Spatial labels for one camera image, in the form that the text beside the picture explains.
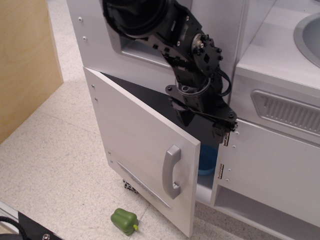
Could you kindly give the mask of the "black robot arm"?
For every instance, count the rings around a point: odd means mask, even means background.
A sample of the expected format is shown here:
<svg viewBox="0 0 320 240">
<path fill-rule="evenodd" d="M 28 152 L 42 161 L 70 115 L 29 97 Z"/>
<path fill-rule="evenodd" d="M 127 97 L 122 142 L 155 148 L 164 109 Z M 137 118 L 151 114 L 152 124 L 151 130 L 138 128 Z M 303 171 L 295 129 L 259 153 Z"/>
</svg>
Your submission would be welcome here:
<svg viewBox="0 0 320 240">
<path fill-rule="evenodd" d="M 171 66 L 175 84 L 165 91 L 179 121 L 187 126 L 196 115 L 210 120 L 215 141 L 225 143 L 237 127 L 224 101 L 229 77 L 220 68 L 221 49 L 193 14 L 175 0 L 104 0 L 102 9 L 117 34 L 157 50 Z"/>
</svg>

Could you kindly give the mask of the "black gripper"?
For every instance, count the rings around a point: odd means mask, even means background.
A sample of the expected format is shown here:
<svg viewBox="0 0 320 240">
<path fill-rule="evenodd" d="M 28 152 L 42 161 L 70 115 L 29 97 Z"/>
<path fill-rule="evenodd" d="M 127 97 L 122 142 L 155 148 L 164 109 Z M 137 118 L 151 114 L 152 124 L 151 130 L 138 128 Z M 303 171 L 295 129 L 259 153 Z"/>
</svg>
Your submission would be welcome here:
<svg viewBox="0 0 320 240">
<path fill-rule="evenodd" d="M 199 91 L 178 82 L 168 85 L 165 91 L 183 125 L 188 126 L 195 115 L 201 116 L 213 123 L 213 138 L 223 144 L 225 134 L 235 131 L 238 123 L 237 114 L 223 99 L 222 89 L 222 76 L 216 74 Z"/>
</svg>

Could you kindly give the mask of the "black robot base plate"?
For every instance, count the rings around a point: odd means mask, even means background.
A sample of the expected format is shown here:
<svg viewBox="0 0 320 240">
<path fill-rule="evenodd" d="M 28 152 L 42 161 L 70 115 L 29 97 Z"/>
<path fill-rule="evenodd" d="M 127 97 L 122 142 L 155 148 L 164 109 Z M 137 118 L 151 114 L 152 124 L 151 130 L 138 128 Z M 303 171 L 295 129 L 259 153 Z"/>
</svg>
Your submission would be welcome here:
<svg viewBox="0 0 320 240">
<path fill-rule="evenodd" d="M 35 222 L 23 213 L 18 212 L 18 222 L 5 217 L 0 217 L 1 223 L 8 223 L 15 227 L 18 233 L 1 233 L 1 240 L 62 240 L 56 233 Z"/>
</svg>

